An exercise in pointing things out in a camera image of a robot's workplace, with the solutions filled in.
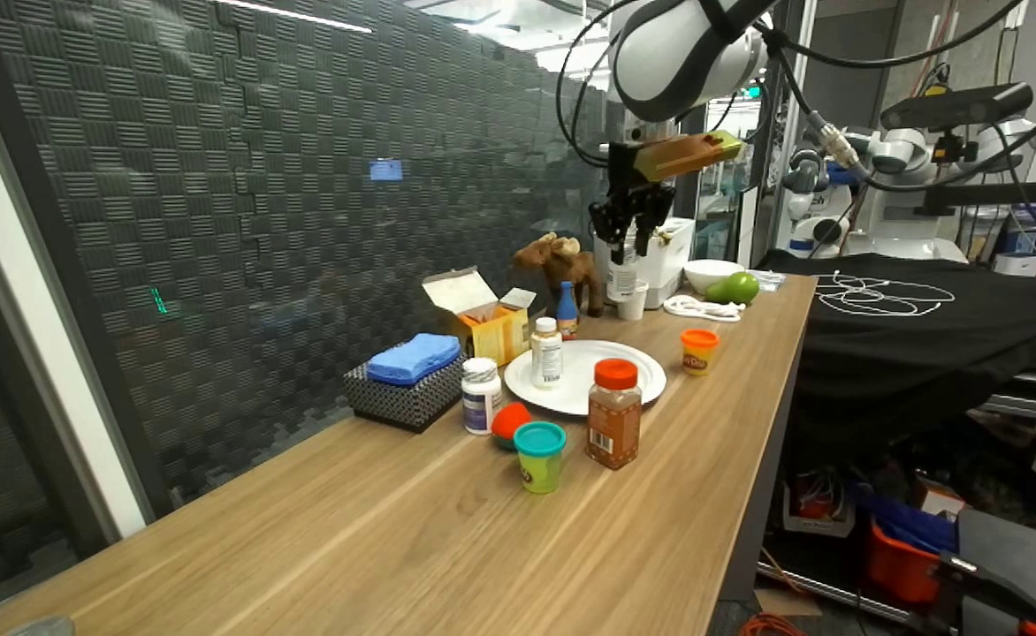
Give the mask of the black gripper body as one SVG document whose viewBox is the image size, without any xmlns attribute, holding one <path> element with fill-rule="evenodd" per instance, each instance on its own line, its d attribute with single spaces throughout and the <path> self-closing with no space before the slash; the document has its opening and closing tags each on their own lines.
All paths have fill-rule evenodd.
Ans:
<svg viewBox="0 0 1036 636">
<path fill-rule="evenodd" d="M 631 170 L 637 152 L 629 146 L 607 149 L 607 198 L 591 204 L 591 225 L 601 239 L 611 234 L 611 220 L 629 217 L 629 230 L 637 230 L 638 211 L 663 211 L 675 202 L 675 190 L 663 183 L 651 183 Z"/>
</svg>

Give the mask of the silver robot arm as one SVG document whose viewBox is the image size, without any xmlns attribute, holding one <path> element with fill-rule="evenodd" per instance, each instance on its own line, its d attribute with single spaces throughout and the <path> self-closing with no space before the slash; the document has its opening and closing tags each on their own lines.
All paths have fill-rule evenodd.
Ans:
<svg viewBox="0 0 1036 636">
<path fill-rule="evenodd" d="M 675 180 L 740 152 L 733 136 L 679 136 L 675 121 L 740 97 L 767 55 L 774 0 L 646 0 L 611 41 L 611 87 L 625 124 L 607 146 L 607 198 L 591 225 L 614 266 L 644 258 L 667 220 Z"/>
</svg>

